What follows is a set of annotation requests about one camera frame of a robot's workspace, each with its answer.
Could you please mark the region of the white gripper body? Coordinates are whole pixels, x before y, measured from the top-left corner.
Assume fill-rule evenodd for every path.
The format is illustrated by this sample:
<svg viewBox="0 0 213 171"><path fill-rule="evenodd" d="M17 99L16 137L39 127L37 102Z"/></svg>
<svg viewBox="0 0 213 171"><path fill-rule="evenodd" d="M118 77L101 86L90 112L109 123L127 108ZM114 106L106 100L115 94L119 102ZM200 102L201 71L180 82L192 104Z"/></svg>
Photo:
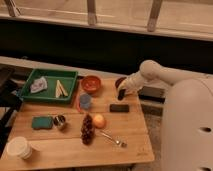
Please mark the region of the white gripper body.
<svg viewBox="0 0 213 171"><path fill-rule="evenodd" d="M119 84L117 90L124 90L126 95L134 94L138 92L146 82L147 79L143 77L140 72L136 72L127 76Z"/></svg>

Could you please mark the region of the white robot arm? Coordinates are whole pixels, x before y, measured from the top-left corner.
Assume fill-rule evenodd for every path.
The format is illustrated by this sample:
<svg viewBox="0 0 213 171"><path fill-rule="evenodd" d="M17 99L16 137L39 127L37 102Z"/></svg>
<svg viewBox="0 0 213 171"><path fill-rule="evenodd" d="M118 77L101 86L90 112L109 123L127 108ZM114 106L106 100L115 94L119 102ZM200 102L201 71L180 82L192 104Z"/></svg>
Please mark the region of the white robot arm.
<svg viewBox="0 0 213 171"><path fill-rule="evenodd" d="M139 91L144 85L154 80L161 80L169 85L193 78L213 78L213 74L164 67L154 60L145 60L139 70L127 76L117 84L118 99Z"/></svg>

